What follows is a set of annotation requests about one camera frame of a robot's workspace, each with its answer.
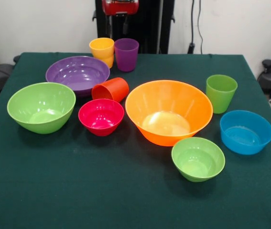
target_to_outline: pink bowl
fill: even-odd
[[[124,108],[110,99],[96,99],[84,104],[78,113],[82,125],[97,136],[110,135],[121,123]]]

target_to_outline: large orange bowl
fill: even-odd
[[[128,95],[126,112],[149,141],[173,146],[203,129],[211,121],[213,106],[192,85],[157,80],[136,87]]]

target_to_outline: green bowl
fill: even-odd
[[[202,182],[217,176],[225,166],[225,156],[213,142],[191,137],[177,142],[172,149],[174,165],[182,176]]]
[[[8,101],[7,110],[19,125],[38,134],[59,130],[76,103],[73,90],[59,83],[36,83],[22,88]]]

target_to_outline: table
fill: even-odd
[[[171,148],[147,141],[127,115],[110,136],[97,137],[77,113],[49,135],[29,132],[7,114],[19,89],[45,81],[54,62],[76,53],[24,53],[0,94],[0,229],[270,228],[271,143],[241,156],[221,142],[219,120],[196,136],[221,147],[226,166],[203,183],[185,180],[171,161]],[[241,55],[141,54],[123,77],[130,89],[151,80],[173,79],[205,91],[206,78],[227,74],[238,82],[230,110],[244,109],[271,123],[271,109]]]

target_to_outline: yellow cup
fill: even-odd
[[[114,41],[111,38],[101,37],[90,42],[89,47],[93,56],[105,62],[109,68],[114,62]]]

